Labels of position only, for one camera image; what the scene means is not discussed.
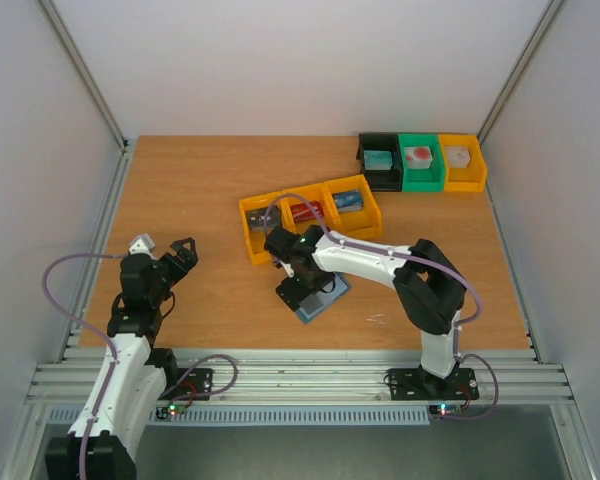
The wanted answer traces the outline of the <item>teal leather card holder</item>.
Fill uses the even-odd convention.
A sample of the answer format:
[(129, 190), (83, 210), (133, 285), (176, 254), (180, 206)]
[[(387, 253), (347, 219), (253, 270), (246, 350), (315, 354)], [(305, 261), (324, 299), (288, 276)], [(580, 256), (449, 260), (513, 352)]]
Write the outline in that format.
[(350, 289), (351, 285), (344, 276), (341, 273), (335, 273), (334, 280), (329, 286), (309, 294), (305, 299), (300, 301), (295, 315), (303, 324), (309, 324), (315, 318), (325, 313), (338, 299), (347, 294)]

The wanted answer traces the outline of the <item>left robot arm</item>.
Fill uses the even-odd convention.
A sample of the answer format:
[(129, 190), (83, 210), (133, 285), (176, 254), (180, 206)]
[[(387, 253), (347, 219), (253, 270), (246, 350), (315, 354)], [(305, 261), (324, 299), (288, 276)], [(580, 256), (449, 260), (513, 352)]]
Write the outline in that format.
[(44, 454), (51, 479), (134, 479), (136, 452), (159, 398), (175, 395), (182, 375), (172, 350), (155, 345), (165, 318), (162, 304), (197, 262), (195, 241), (176, 240), (161, 257), (142, 234), (120, 256), (121, 291), (101, 338), (102, 366), (89, 397), (69, 429)]

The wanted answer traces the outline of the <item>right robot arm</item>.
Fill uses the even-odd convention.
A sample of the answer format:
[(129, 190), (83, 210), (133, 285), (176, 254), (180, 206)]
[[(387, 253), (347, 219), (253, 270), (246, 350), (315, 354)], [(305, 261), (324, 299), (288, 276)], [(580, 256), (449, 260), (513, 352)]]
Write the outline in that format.
[(329, 295), (344, 294), (346, 275), (393, 290), (421, 333), (420, 364), (407, 385), (426, 399), (453, 392), (459, 365), (456, 327), (467, 287), (434, 243), (421, 239), (412, 247), (380, 245), (317, 225), (302, 235), (276, 226), (266, 234), (264, 250), (287, 274), (276, 294), (307, 321), (325, 310)]

